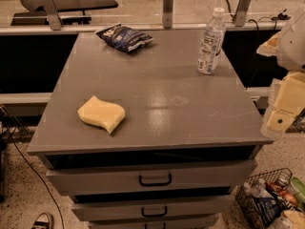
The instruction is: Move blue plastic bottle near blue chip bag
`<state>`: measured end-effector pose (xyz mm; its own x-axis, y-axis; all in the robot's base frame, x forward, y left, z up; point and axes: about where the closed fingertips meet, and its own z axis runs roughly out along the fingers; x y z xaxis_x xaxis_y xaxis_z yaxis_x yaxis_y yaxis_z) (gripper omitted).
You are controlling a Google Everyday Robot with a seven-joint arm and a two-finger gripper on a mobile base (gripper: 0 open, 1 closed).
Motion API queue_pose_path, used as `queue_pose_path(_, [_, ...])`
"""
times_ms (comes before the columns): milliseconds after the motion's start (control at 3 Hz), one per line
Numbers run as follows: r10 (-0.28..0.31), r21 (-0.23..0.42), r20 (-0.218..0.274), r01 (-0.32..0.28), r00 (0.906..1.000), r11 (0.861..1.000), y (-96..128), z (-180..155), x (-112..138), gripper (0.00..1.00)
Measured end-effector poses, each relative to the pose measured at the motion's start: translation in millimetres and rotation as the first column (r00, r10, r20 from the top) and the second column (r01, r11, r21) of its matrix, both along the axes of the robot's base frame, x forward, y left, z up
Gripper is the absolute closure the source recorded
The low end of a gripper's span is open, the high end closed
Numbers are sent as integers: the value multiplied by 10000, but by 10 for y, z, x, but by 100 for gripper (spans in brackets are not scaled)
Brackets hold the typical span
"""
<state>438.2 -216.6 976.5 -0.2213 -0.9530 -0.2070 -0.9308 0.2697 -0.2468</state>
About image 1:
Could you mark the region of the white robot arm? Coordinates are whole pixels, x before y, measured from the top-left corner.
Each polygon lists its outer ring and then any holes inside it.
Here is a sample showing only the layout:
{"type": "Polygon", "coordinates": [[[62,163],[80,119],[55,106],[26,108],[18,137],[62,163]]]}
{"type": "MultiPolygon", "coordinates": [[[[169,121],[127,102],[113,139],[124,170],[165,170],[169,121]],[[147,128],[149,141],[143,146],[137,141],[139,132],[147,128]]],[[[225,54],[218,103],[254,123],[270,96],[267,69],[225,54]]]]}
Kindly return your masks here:
{"type": "Polygon", "coordinates": [[[270,86],[268,108],[261,126],[263,135],[278,138],[305,109],[305,4],[256,52],[275,56],[277,65],[288,71],[282,80],[275,79],[270,86]]]}

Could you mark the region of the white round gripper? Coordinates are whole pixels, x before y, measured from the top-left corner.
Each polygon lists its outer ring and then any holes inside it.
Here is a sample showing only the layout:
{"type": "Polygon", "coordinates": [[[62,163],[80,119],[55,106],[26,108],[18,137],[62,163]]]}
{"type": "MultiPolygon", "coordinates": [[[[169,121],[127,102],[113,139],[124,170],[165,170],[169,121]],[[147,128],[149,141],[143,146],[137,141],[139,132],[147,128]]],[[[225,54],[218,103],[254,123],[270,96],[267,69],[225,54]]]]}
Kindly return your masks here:
{"type": "MultiPolygon", "coordinates": [[[[263,56],[276,56],[277,42],[281,32],[261,44],[256,52],[263,56]]],[[[263,116],[260,132],[272,139],[282,137],[295,118],[305,108],[305,73],[289,72],[282,80],[275,79],[274,102],[263,116]]]]}

